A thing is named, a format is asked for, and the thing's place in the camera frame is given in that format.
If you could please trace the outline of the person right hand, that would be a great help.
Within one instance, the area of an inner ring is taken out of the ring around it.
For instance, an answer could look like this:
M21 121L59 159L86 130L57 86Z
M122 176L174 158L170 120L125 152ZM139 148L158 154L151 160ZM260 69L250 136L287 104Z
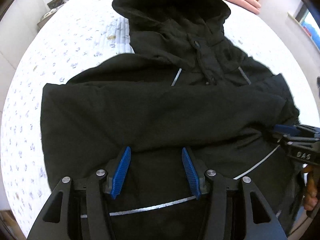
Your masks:
M314 180L313 177L313 168L312 165L307 165L305 168L303 168L303 173L307 173L307 183L304 193L304 209L306 211L312 211L319 199L318 199L318 190L317 190L317 183Z

